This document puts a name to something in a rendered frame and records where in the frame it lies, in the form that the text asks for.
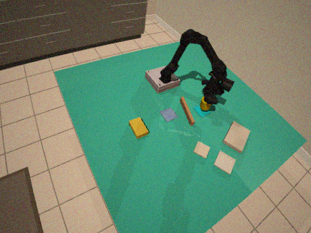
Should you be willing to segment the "yellow cup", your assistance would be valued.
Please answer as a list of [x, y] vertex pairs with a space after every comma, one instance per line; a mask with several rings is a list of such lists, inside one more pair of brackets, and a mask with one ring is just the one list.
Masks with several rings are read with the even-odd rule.
[[208, 110], [212, 104], [207, 104], [206, 101], [204, 101], [204, 96], [201, 98], [200, 107], [202, 110]]

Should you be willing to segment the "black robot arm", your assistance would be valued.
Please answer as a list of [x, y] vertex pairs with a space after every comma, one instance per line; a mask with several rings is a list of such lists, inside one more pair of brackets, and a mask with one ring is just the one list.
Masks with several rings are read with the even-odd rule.
[[172, 61], [163, 70], [160, 71], [161, 77], [159, 79], [164, 84], [171, 81], [171, 74], [175, 73], [178, 70], [178, 62], [189, 43], [201, 45], [203, 50], [205, 51], [205, 54], [208, 56], [212, 64], [213, 70], [208, 74], [209, 76], [211, 76], [209, 83], [212, 86], [219, 87], [216, 88], [215, 95], [222, 95], [224, 93], [224, 90], [229, 92], [233, 87], [234, 81], [226, 78], [227, 66], [218, 58], [217, 54], [215, 53], [213, 47], [208, 40], [208, 37], [194, 31], [193, 29], [188, 29], [185, 33], [182, 33], [178, 49], [175, 52]]

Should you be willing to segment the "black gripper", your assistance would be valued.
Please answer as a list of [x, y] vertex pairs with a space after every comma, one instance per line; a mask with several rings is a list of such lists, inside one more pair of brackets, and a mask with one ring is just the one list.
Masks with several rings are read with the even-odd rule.
[[212, 86], [209, 83], [209, 80], [207, 79], [203, 79], [201, 81], [202, 85], [206, 84], [206, 86], [204, 86], [203, 88], [203, 96], [204, 96], [204, 101], [207, 102], [207, 104], [217, 104], [218, 103], [218, 99], [215, 96], [215, 90], [216, 88], [219, 88], [218, 86]]

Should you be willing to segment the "yellow rectangular block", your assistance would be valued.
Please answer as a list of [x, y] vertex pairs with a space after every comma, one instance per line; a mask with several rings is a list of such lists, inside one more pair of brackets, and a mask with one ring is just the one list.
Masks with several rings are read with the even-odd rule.
[[131, 130], [133, 131], [136, 139], [148, 135], [148, 130], [143, 124], [143, 121], [141, 120], [140, 117], [133, 120], [129, 120], [128, 124], [130, 125]]

